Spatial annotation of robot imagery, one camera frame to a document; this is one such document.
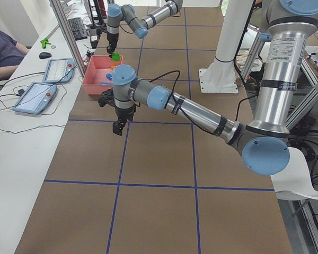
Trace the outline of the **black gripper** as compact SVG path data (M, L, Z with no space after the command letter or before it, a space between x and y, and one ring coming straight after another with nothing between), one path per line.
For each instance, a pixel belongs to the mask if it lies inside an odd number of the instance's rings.
M108 46L107 46L107 53L112 56L115 48L117 47L117 43L119 40L119 34L118 33L107 33L107 39L108 39Z
M115 106L115 112L118 119L116 122L113 122L112 132L116 135L122 136L122 132L127 121L133 121L134 113L136 112L136 106L133 105L129 108L119 108Z

